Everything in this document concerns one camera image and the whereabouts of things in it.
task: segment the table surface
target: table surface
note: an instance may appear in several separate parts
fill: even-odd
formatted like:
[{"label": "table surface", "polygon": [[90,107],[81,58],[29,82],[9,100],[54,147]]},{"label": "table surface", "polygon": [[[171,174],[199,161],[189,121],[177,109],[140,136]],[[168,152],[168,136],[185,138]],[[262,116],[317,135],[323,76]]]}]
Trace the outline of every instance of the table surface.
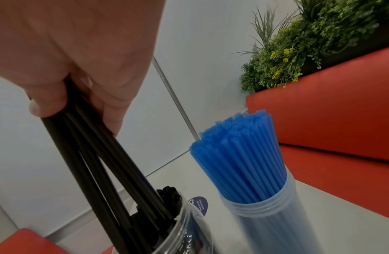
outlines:
[{"label": "table surface", "polygon": [[[190,153],[147,178],[157,189],[176,187],[187,200],[197,196],[206,198],[209,207],[205,220],[217,246],[225,254],[251,254],[216,188]],[[298,181],[296,189],[325,253],[389,254],[389,218]]]}]

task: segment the sticker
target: sticker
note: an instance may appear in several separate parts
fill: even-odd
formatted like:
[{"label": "sticker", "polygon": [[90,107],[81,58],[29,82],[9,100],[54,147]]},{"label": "sticker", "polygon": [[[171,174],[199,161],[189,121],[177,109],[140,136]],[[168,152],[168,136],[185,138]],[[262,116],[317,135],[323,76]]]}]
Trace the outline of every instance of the sticker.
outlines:
[{"label": "sticker", "polygon": [[195,197],[189,200],[190,203],[195,205],[200,212],[203,214],[203,216],[206,215],[207,210],[208,210],[208,202],[207,199],[204,197]]}]

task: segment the plastic container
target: plastic container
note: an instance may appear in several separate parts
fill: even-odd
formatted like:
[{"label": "plastic container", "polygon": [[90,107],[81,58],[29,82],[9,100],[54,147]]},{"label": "plastic container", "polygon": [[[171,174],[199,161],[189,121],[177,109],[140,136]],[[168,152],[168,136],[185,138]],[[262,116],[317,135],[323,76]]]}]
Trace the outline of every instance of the plastic container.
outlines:
[{"label": "plastic container", "polygon": [[220,254],[200,210],[189,202],[182,203],[176,225],[152,254]]},{"label": "plastic container", "polygon": [[287,169],[282,189],[273,197],[253,204],[238,204],[225,199],[242,228],[253,253],[321,254],[321,245],[296,192],[296,183]]}]

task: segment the hand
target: hand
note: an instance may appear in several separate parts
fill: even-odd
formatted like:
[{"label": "hand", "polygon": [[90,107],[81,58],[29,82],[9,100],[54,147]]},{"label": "hand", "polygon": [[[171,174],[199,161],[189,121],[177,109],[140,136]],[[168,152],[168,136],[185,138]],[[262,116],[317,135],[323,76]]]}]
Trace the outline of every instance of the hand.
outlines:
[{"label": "hand", "polygon": [[164,0],[0,0],[0,76],[51,116],[71,74],[115,135],[151,63]]}]

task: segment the orange cushion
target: orange cushion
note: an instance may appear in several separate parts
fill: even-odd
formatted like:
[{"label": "orange cushion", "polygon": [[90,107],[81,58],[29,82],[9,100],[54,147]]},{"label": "orange cushion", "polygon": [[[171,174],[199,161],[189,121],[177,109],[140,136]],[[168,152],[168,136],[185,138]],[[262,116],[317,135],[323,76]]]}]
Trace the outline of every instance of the orange cushion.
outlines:
[{"label": "orange cushion", "polygon": [[389,160],[389,48],[246,98],[278,141]]},{"label": "orange cushion", "polygon": [[0,254],[68,254],[29,229],[20,229],[0,244]]},{"label": "orange cushion", "polygon": [[281,146],[295,179],[389,218],[389,164]]}]

